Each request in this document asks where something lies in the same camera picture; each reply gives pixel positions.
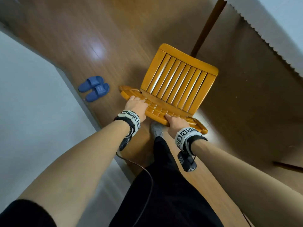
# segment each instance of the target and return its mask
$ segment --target forearm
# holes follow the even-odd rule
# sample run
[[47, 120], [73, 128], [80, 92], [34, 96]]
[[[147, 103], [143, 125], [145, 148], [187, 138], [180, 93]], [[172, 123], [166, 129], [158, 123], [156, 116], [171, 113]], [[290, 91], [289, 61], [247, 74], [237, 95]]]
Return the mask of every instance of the forearm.
[[116, 120], [56, 159], [20, 195], [43, 206], [58, 226], [75, 226], [129, 125]]
[[303, 196], [205, 140], [191, 149], [255, 226], [303, 226]]

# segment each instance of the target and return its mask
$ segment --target black sleeve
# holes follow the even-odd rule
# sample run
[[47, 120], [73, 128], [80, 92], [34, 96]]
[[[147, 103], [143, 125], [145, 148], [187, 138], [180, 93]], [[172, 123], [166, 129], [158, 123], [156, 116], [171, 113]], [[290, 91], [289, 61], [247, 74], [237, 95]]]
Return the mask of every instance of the black sleeve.
[[29, 200], [13, 201], [1, 214], [0, 226], [56, 227], [48, 212]]

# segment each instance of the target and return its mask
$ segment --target table leg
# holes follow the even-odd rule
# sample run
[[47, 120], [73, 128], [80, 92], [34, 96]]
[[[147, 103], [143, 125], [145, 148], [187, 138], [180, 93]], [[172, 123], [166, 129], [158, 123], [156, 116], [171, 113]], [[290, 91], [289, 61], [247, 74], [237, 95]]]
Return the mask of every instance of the table leg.
[[203, 42], [205, 41], [207, 35], [209, 34], [210, 30], [212, 29], [212, 27], [214, 26], [214, 24], [216, 23], [218, 17], [220, 16], [222, 10], [224, 9], [226, 5], [226, 1], [224, 0], [218, 0], [216, 5], [214, 6], [214, 9], [212, 10], [209, 18], [207, 19], [207, 22], [198, 38], [198, 40], [196, 41], [196, 44], [194, 46], [194, 48], [191, 51], [191, 56], [192, 57], [196, 57], [197, 53], [199, 51], [199, 49], [201, 48]]

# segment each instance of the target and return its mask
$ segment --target pair of blue slippers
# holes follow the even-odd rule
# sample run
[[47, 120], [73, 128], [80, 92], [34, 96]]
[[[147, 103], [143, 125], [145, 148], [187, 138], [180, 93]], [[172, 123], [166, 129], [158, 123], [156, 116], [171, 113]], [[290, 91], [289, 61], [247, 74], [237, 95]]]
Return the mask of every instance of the pair of blue slippers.
[[78, 87], [80, 92], [87, 92], [90, 89], [92, 89], [92, 92], [85, 97], [87, 102], [93, 102], [105, 96], [109, 92], [109, 85], [104, 83], [104, 79], [101, 76], [92, 76]]

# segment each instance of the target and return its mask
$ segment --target person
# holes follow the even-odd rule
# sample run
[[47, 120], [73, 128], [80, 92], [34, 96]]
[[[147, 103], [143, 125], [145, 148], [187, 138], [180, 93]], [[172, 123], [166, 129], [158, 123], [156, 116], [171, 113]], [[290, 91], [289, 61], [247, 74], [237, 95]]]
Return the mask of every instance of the person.
[[[125, 106], [141, 122], [146, 118], [146, 108], [143, 100], [133, 96]], [[166, 118], [172, 138], [189, 127], [181, 118]], [[146, 168], [154, 181], [150, 199], [144, 209], [151, 180], [142, 171], [110, 226], [223, 226], [204, 197], [180, 173], [163, 139], [162, 127], [153, 124], [152, 132], [154, 163]], [[119, 145], [129, 134], [130, 125], [118, 119], [72, 147], [0, 214], [0, 226], [75, 226]], [[204, 139], [193, 141], [191, 151], [254, 225], [303, 226], [301, 194]]]

